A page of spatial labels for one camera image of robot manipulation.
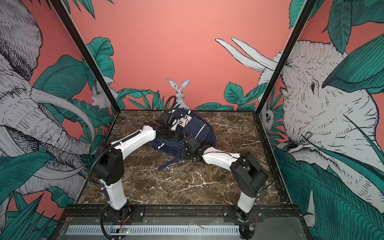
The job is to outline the navy blue student backpack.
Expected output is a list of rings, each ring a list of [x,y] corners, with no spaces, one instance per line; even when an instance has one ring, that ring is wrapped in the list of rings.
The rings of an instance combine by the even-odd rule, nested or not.
[[[176,118],[173,122],[173,130],[180,130],[181,139],[192,135],[202,145],[216,146],[216,135],[212,126],[198,114],[191,110],[176,109],[172,115]],[[158,167],[161,171],[181,160],[183,144],[180,141],[169,141],[155,138],[150,142],[152,148],[174,157],[173,160]]]

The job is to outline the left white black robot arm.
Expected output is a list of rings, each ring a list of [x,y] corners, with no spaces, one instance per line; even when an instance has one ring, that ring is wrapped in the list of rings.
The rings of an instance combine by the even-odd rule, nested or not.
[[[175,120],[173,112],[162,111],[159,118],[143,123],[134,133],[111,144],[99,144],[96,159],[89,168],[88,184],[99,186],[105,194],[107,204],[101,216],[110,211],[120,223],[131,217],[132,211],[122,183],[124,160],[135,150],[157,138],[178,140],[179,132],[172,129]]]

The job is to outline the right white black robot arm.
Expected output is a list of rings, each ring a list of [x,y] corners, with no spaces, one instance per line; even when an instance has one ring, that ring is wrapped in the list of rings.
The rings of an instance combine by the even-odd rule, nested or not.
[[[209,145],[201,145],[192,136],[182,140],[182,158],[193,162],[215,165],[232,173],[241,194],[236,206],[236,218],[246,223],[254,221],[255,201],[268,179],[268,172],[249,152],[228,153]]]

